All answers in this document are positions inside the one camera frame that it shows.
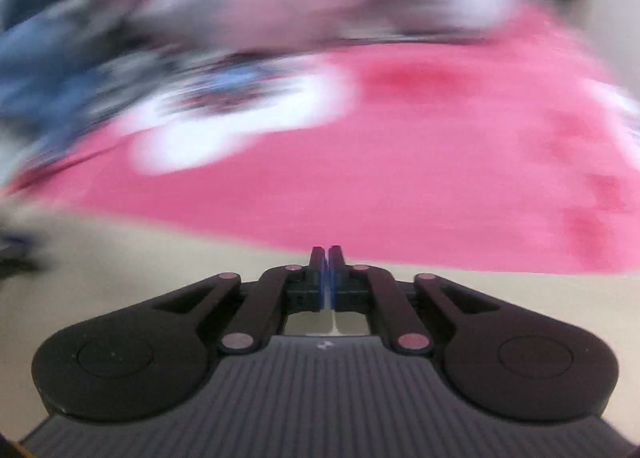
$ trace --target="ribbed gray surface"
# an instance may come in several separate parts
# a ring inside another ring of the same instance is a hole
[[[623,458],[597,418],[512,424],[461,401],[425,359],[377,337],[274,337],[231,357],[190,401],[121,426],[52,417],[24,446],[38,458]]]

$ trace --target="white wall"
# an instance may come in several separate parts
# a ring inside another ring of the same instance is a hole
[[[640,0],[578,0],[575,10],[618,81],[640,99]]]

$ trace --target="white fabric patch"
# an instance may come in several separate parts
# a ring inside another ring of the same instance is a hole
[[[155,175],[211,164],[247,149],[263,134],[313,128],[340,117],[352,94],[345,76],[312,56],[293,60],[306,69],[286,78],[286,91],[234,112],[170,112],[170,92],[132,109],[120,127],[125,134],[139,133],[130,154],[134,170]]]
[[[640,170],[640,106],[618,86],[585,81],[587,91],[609,111],[607,123],[627,161]]]

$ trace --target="beige floor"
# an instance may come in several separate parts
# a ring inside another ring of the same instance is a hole
[[[38,345],[58,329],[224,270],[245,280],[306,254],[250,247],[121,221],[5,205],[2,215],[46,238],[50,270],[0,282],[0,431],[20,438],[45,415],[30,378]],[[398,278],[435,271],[496,297],[585,327],[620,361],[606,418],[640,442],[640,276],[572,277],[386,265]],[[293,332],[360,332],[358,316],[292,320]]]

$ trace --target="circular cap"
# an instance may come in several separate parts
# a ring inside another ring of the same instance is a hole
[[[419,333],[405,333],[398,337],[398,344],[405,350],[423,350],[429,346],[429,338]]]
[[[222,337],[222,345],[230,350],[245,350],[254,343],[254,338],[248,333],[228,333]]]
[[[530,378],[562,375],[574,362],[571,351],[547,337],[516,337],[498,351],[500,362],[513,373]]]
[[[154,352],[141,339],[106,336],[86,344],[78,353],[78,363],[96,377],[126,377],[146,368]]]

